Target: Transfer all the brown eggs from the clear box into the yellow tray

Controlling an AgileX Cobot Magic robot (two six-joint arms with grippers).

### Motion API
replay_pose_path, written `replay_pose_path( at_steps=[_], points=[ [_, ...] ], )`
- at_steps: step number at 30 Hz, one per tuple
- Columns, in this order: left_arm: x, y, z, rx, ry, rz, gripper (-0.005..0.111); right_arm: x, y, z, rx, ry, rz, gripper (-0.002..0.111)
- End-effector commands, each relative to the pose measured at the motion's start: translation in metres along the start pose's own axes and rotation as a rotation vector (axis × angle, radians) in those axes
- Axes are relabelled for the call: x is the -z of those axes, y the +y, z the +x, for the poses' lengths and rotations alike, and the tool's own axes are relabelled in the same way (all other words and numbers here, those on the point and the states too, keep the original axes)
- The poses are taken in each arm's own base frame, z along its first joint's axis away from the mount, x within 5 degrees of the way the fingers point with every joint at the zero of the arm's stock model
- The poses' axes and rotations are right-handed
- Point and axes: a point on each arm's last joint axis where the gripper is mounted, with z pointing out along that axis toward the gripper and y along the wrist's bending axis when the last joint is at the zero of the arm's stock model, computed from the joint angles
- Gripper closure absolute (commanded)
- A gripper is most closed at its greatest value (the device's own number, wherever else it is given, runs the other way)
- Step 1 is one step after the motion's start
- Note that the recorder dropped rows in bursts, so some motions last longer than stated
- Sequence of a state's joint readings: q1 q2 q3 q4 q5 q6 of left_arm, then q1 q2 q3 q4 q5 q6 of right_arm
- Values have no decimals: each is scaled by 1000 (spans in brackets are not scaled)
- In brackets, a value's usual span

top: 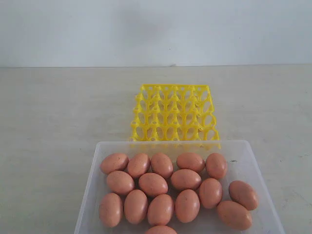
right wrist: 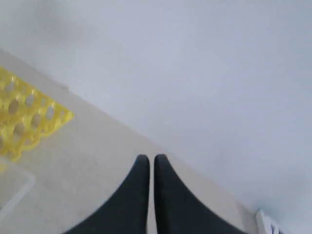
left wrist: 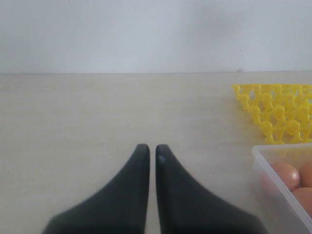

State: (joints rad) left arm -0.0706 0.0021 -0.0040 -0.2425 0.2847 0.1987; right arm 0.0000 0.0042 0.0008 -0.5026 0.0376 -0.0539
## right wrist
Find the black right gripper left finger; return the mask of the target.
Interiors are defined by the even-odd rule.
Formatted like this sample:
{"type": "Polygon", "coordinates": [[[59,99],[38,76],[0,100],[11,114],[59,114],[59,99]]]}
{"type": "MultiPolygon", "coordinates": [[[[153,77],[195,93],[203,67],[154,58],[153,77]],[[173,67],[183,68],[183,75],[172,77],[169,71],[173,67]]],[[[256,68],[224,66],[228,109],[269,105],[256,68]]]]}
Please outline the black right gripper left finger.
{"type": "Polygon", "coordinates": [[[68,234],[145,234],[150,190],[150,162],[138,155],[118,189],[68,234]]]}

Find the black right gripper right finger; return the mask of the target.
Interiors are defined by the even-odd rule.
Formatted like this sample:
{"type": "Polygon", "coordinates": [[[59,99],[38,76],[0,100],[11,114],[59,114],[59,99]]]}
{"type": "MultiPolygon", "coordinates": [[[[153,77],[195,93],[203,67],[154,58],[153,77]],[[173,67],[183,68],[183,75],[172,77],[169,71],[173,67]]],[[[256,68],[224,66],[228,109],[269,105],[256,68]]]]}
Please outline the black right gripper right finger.
{"type": "Polygon", "coordinates": [[[183,183],[166,155],[154,159],[154,205],[159,234],[242,234],[183,183]]]}

